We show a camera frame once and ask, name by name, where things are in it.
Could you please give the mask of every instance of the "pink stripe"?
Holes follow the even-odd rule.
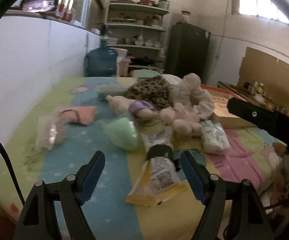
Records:
[[[249,179],[258,189],[265,180],[265,173],[252,157],[251,151],[238,139],[238,134],[233,130],[225,130],[231,145],[225,155],[210,154],[214,166],[219,170],[224,180],[241,182]]]

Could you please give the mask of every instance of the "refrigerator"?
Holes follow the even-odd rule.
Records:
[[[210,32],[189,23],[171,27],[165,74],[183,78],[195,73],[203,78]]]

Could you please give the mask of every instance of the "colorful bedspread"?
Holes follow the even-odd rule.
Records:
[[[97,99],[97,86],[117,81],[126,86],[135,82],[131,78],[98,77],[64,80],[24,118],[6,147],[22,193],[27,197],[38,179],[51,183],[75,174],[96,150],[101,150],[106,157],[105,169],[91,200],[82,207],[95,237],[99,240],[190,239],[203,212],[203,206],[195,200],[191,190],[157,207],[134,206],[124,201],[141,173],[146,153],[142,143],[132,152],[122,150],[103,133],[101,120],[115,116],[106,101]],[[92,89],[77,95],[68,93],[82,84]],[[60,146],[49,152],[35,153],[38,118],[57,106],[69,105],[97,106],[95,122],[89,126],[68,125],[67,138]],[[258,128],[227,130],[226,133],[232,149],[225,156],[204,154],[200,139],[174,138],[174,149],[197,148],[202,152],[201,162],[206,163],[210,173],[232,181],[247,178],[259,191],[268,187],[277,159],[271,146],[277,140]],[[2,159],[0,206],[14,219],[19,217],[21,202]],[[59,203],[56,203],[56,212],[63,238],[70,239]]]

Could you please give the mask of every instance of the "blue gripper pad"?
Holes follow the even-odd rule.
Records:
[[[189,160],[189,158],[185,155],[185,153],[183,152],[181,154],[180,157],[180,163],[181,163],[181,167],[183,169],[183,172],[190,184],[191,190],[195,196],[195,198],[199,201],[201,201],[201,203],[203,205],[206,204],[208,198],[206,197],[205,194],[205,184],[202,182],[200,176],[198,175],[198,173],[196,172],[195,168],[193,167],[193,164],[191,163],[191,161]]]
[[[91,158],[90,162],[85,165],[84,170],[81,173],[83,179],[80,185],[80,196],[78,198],[79,204],[82,206],[86,201],[90,200],[95,187],[98,183],[100,175],[105,167],[106,158],[103,152],[97,151]]]

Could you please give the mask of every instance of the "leopard print fabric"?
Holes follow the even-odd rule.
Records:
[[[141,80],[128,88],[125,95],[128,99],[143,100],[161,110],[171,106],[169,89],[161,76]]]

